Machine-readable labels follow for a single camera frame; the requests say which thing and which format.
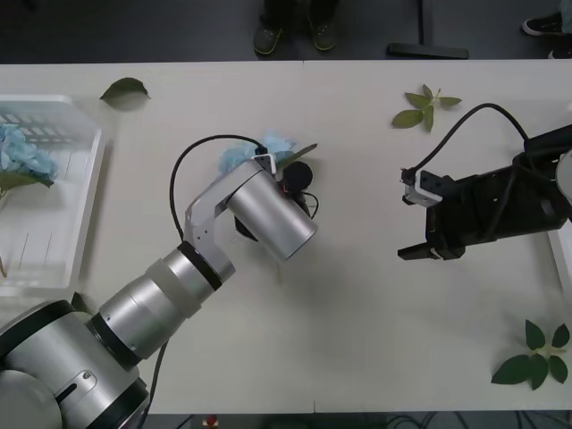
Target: white table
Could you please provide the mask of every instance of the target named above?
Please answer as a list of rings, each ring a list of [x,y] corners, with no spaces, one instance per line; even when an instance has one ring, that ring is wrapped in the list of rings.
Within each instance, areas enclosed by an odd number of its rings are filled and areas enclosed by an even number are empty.
[[[526,318],[572,325],[546,234],[469,248],[459,261],[401,261],[398,248],[424,240],[425,210],[401,203],[399,177],[485,101],[531,135],[571,123],[571,75],[571,62],[548,61],[3,66],[0,93],[97,98],[125,76],[149,90],[143,109],[117,114],[97,190],[81,286],[98,304],[177,245],[168,181],[189,143],[266,129],[320,143],[308,158],[320,231],[278,266],[223,216],[217,241],[237,273],[172,338],[152,412],[556,409],[572,407],[571,382],[490,384],[524,350]],[[422,83],[464,101],[435,115],[431,135],[391,129],[408,108],[402,93]],[[185,161],[180,215],[227,146]],[[429,168],[460,178],[520,150],[504,118],[481,112]],[[148,383],[153,365],[140,365]]]

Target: black cable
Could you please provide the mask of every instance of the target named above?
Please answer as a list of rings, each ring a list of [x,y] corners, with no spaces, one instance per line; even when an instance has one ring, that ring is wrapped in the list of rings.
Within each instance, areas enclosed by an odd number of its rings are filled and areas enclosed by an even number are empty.
[[[530,416],[528,415],[528,413],[526,413],[526,411],[522,411],[522,415],[525,417],[526,421],[528,422],[530,427],[532,427],[532,429],[537,429],[536,425],[533,423],[533,419],[530,418]]]
[[[515,416],[517,417],[517,429],[523,429],[522,428],[522,418],[520,418],[520,413],[518,411],[515,411]]]
[[[463,418],[463,416],[461,415],[461,413],[459,413],[458,411],[455,412],[455,416],[458,419],[458,422],[461,423],[461,425],[463,426],[463,429],[468,429],[468,425],[467,422],[465,421],[465,419]]]
[[[143,411],[143,415],[139,420],[137,429],[141,429],[143,427],[143,425],[145,424],[145,420],[147,420],[147,414],[149,414],[149,410],[151,409],[151,404],[153,403],[153,398],[155,397],[155,390],[157,388],[157,381],[159,380],[159,370],[161,369],[161,362],[163,362],[164,353],[167,350],[167,344],[169,344],[169,341],[167,341],[159,349],[157,361],[155,362],[155,370],[153,371],[153,382],[151,383],[151,392],[149,393],[149,405],[147,405],[145,411]]]
[[[310,216],[310,219],[314,219],[315,214],[318,213],[318,209],[320,208],[320,200],[318,199],[318,197],[316,195],[311,194],[310,192],[302,192],[302,194],[306,195],[307,197],[312,197],[315,201],[314,213],[312,213],[312,215]]]
[[[174,196],[174,192],[175,192],[175,178],[177,177],[177,171],[179,170],[179,166],[182,163],[182,160],[185,158],[185,156],[187,156],[187,154],[194,149],[197,146],[202,145],[203,143],[207,143],[207,141],[211,141],[211,140],[217,140],[217,139],[235,139],[235,140],[244,140],[244,141],[248,141],[254,145],[258,146],[258,149],[260,150],[259,155],[260,154],[265,154],[267,153],[266,148],[261,145],[260,143],[258,143],[256,140],[251,139],[250,137],[244,137],[244,136],[237,136],[234,134],[217,134],[216,136],[211,136],[211,137],[206,137],[204,139],[201,139],[195,143],[193,143],[192,145],[190,145],[189,147],[187,147],[182,154],[179,156],[179,159],[177,159],[177,162],[175,163],[175,166],[172,169],[172,173],[171,173],[171,182],[169,184],[169,205],[171,207],[171,215],[172,215],[172,220],[175,222],[175,228],[177,228],[177,232],[179,233],[179,236],[183,237],[183,231],[181,228],[181,224],[179,223],[179,219],[177,218],[177,212],[175,211],[175,196]]]
[[[385,427],[389,427],[391,423],[402,419],[400,422],[397,422],[395,424],[395,426],[393,426],[393,429],[397,429],[397,427],[401,426],[404,423],[411,423],[413,426],[415,426],[417,429],[422,429],[422,426],[419,424],[419,422],[417,422],[415,420],[415,418],[413,418],[412,416],[407,416],[407,415],[398,415],[398,416],[394,416],[392,418],[390,418],[386,423],[385,423]]]
[[[187,416],[182,422],[180,422],[180,423],[177,425],[177,427],[175,427],[175,429],[181,429],[181,428],[182,428],[185,424],[187,424],[188,421],[189,421],[191,418],[193,418],[194,416],[195,416],[194,414],[191,414],[191,415]]]
[[[514,127],[517,129],[518,133],[523,138],[523,140],[528,140],[528,135],[526,134],[526,132],[524,131],[522,126],[518,123],[518,121],[514,118],[514,116],[512,116],[509,112],[507,112],[505,109],[503,109],[499,105],[496,105],[494,103],[484,103],[483,105],[478,105],[477,107],[471,109],[470,111],[467,112],[467,114],[465,114],[465,116],[463,116],[461,119],[459,119],[458,122],[455,125],[453,125],[453,128],[450,129],[450,131],[447,133],[447,135],[441,141],[441,143],[439,143],[439,145],[437,145],[437,147],[433,150],[433,152],[431,152],[428,156],[426,156],[425,159],[423,161],[421,161],[419,164],[417,164],[415,167],[408,169],[408,172],[410,172],[411,175],[414,176],[418,170],[420,170],[421,168],[426,166],[427,163],[429,161],[431,161],[441,151],[441,149],[443,149],[443,147],[447,144],[447,142],[450,140],[450,138],[453,137],[453,134],[455,134],[455,132],[457,132],[457,130],[460,128],[460,126],[463,123],[465,123],[465,121],[468,118],[473,116],[479,110],[483,110],[487,107],[494,109],[497,112],[503,114],[510,121],[510,123],[512,123],[514,125]]]
[[[437,416],[437,411],[427,414],[427,416],[425,416],[425,418],[421,422],[421,427],[423,427],[423,429],[427,429],[435,416]]]
[[[171,208],[172,221],[175,223],[175,228],[177,228],[177,232],[179,233],[179,237],[181,237],[181,241],[183,239],[183,230],[181,228],[181,224],[179,223],[179,219],[177,218],[177,212],[175,210],[175,196],[174,196],[175,179],[177,177],[177,172],[179,171],[179,167],[181,166],[182,160],[185,158],[185,156],[187,156],[187,154],[192,149],[194,149],[197,146],[202,145],[203,143],[207,143],[207,141],[217,140],[217,139],[236,139],[236,140],[248,141],[248,142],[258,146],[258,149],[257,149],[258,155],[268,153],[267,149],[263,145],[258,143],[256,140],[251,139],[250,137],[237,136],[234,134],[217,134],[215,136],[206,137],[204,139],[201,139],[201,140],[193,143],[192,145],[187,147],[185,150],[183,150],[182,154],[179,156],[179,158],[177,159],[177,162],[175,163],[175,166],[172,169],[171,181],[169,183],[169,207]],[[141,429],[143,427],[143,425],[145,424],[145,420],[147,419],[147,415],[149,414],[149,410],[151,409],[151,404],[153,403],[153,398],[155,397],[155,390],[157,387],[157,382],[158,382],[158,378],[159,378],[159,371],[161,369],[161,363],[163,362],[164,353],[167,350],[167,344],[169,344],[169,341],[167,341],[159,349],[159,355],[157,356],[157,361],[155,362],[155,370],[153,372],[153,382],[151,382],[151,392],[149,394],[149,405],[147,405],[147,407],[145,408],[145,411],[143,411],[143,415],[141,416],[141,419],[139,420],[139,424],[137,426],[137,429]]]

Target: blue artificial flower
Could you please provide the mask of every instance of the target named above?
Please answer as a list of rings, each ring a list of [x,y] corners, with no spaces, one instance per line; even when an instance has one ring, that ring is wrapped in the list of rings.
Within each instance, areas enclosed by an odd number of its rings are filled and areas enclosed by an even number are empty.
[[[276,156],[276,162],[280,162],[294,154],[292,149],[296,142],[279,136],[274,131],[267,131],[262,139],[262,144],[266,146],[268,152]],[[218,170],[222,173],[229,173],[239,165],[249,160],[255,155],[257,147],[246,141],[240,142],[234,147],[229,147],[221,155]]]
[[[26,143],[17,125],[0,125],[0,172],[17,172],[54,181],[57,164],[45,150]]]

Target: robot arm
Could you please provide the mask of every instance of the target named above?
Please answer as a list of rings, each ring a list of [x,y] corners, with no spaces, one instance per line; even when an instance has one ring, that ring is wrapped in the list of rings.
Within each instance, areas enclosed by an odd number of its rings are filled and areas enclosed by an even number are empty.
[[[525,140],[512,165],[454,181],[404,170],[403,201],[426,208],[426,242],[399,250],[411,259],[456,259],[467,246],[559,229],[572,217],[572,125]]]
[[[280,259],[290,257],[317,230],[263,165],[249,160],[203,192],[186,211],[180,246],[90,319],[66,301],[47,302],[0,330],[3,427],[22,427],[21,412],[32,416],[40,405],[46,408],[42,418],[28,427],[109,429],[138,417],[149,399],[137,364],[165,344],[234,273],[215,244],[215,218],[230,209]],[[42,400],[34,400],[40,394]]]

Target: small leaf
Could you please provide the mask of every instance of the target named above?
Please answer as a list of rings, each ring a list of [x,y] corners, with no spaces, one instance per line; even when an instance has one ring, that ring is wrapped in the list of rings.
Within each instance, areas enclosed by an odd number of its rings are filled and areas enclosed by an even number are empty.
[[[290,158],[286,158],[286,159],[282,159],[279,163],[276,164],[276,169],[277,170],[283,170],[284,168],[286,168],[288,165],[292,164],[294,161],[296,161],[298,158],[301,158],[302,156],[304,156],[305,154],[307,154],[308,152],[313,151],[314,149],[316,149],[318,147],[317,143],[314,143],[313,145],[310,145],[308,147],[304,147],[302,150],[300,150],[299,152],[296,152],[294,155],[292,155]]]
[[[548,375],[548,362],[538,353],[530,357],[530,385],[533,391],[543,385]]]
[[[528,380],[530,376],[530,359],[528,355],[511,357],[492,376],[494,384],[519,384]]]
[[[526,345],[530,350],[541,349],[546,344],[541,329],[530,320],[526,321]]]
[[[564,383],[568,378],[568,368],[564,361],[558,356],[550,356],[548,365],[551,368],[551,374],[559,383]]]
[[[78,292],[73,292],[73,296],[71,297],[71,306],[75,309],[75,311],[93,315],[93,312],[89,310],[89,307],[86,304],[86,300]]]
[[[455,98],[455,97],[441,97],[439,98],[441,100],[441,105],[443,107],[452,107],[454,105],[458,105],[461,101],[460,98]]]
[[[423,86],[423,93],[425,94],[426,97],[433,99],[433,92],[429,89],[428,86],[426,85]]]
[[[570,341],[570,332],[565,324],[561,324],[552,337],[552,347],[564,347]]]
[[[409,103],[419,110],[423,110],[431,103],[431,98],[425,96],[419,96],[418,94],[412,94],[410,92],[405,93],[405,98]]]
[[[420,110],[404,110],[397,114],[391,125],[395,128],[413,128],[423,120],[423,112]]]
[[[143,82],[134,78],[123,78],[113,83],[99,99],[107,101],[112,98],[134,93],[145,94],[147,98],[150,98]]]
[[[425,109],[425,117],[424,117],[424,126],[425,129],[429,132],[433,129],[433,114],[435,112],[435,108],[432,105],[427,106]]]
[[[18,172],[0,172],[1,190],[10,190],[19,186],[33,185],[34,183],[41,183],[48,188],[54,184],[52,181],[40,179],[28,174],[20,174]]]

